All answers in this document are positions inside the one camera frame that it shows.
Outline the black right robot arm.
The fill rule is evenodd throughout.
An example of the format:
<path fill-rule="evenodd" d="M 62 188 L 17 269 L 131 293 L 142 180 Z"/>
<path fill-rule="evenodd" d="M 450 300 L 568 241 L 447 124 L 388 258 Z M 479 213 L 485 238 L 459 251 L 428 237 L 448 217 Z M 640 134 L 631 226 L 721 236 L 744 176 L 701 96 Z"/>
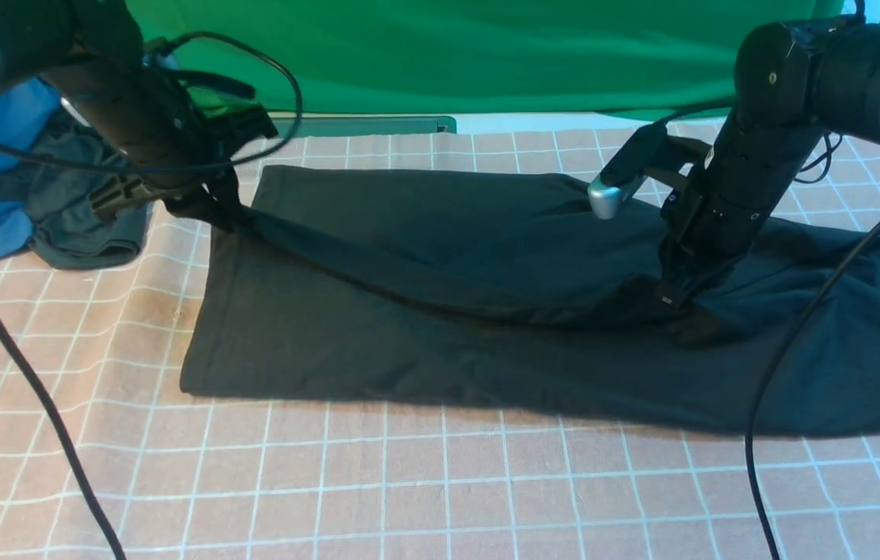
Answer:
<path fill-rule="evenodd" d="M 861 15 L 753 29 L 710 152 L 662 206 L 661 301 L 681 307 L 752 247 L 829 132 L 880 145 L 880 23 Z"/>

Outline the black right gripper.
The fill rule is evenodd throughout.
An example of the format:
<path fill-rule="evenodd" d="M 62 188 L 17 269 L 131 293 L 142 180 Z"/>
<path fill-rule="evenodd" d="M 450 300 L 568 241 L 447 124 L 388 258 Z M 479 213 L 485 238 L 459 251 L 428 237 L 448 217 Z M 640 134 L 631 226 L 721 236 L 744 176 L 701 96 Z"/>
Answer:
<path fill-rule="evenodd" d="M 749 251 L 824 134 L 818 125 L 725 122 L 709 163 L 694 167 L 688 184 L 662 205 L 668 231 L 654 297 L 664 307 L 691 309 L 700 285 Z"/>

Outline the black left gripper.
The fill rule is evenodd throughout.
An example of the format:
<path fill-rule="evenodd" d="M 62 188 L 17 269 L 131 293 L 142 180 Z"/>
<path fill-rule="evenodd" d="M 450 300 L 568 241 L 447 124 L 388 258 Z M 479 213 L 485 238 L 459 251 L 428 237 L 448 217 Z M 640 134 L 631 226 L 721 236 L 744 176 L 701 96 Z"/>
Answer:
<path fill-rule="evenodd" d="M 49 68 L 44 81 L 112 148 L 128 170 L 114 171 L 89 196 L 98 219 L 163 201 L 173 215 L 210 226 L 233 226 L 237 185 L 227 170 L 231 156 L 279 131 L 259 105 L 207 110 L 164 71 L 123 68 L 107 59 L 78 59 Z"/>

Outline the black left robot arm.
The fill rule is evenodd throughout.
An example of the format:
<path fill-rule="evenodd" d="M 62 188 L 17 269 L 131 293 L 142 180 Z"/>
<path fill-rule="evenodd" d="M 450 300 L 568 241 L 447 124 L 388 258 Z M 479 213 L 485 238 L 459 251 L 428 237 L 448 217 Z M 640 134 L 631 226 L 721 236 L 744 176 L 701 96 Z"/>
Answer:
<path fill-rule="evenodd" d="M 233 156 L 279 131 L 238 79 L 167 63 L 176 40 L 145 41 L 123 1 L 0 1 L 0 95 L 38 77 L 126 159 L 92 164 L 98 219 L 162 201 L 225 231 L 246 221 Z"/>

